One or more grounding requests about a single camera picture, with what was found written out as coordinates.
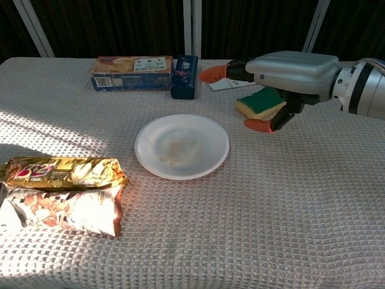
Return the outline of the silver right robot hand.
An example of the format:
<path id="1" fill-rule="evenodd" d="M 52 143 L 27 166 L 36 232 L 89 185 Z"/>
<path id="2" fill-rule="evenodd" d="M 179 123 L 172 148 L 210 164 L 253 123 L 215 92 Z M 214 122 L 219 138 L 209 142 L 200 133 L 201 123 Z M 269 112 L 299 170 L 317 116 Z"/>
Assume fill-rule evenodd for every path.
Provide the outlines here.
<path id="1" fill-rule="evenodd" d="M 273 133 L 300 113 L 305 105 L 329 101 L 341 69 L 336 56 L 279 51 L 211 67 L 204 70 L 199 79 L 214 83 L 228 78 L 277 89 L 286 105 L 269 121 L 247 119 L 244 122 L 255 131 Z"/>

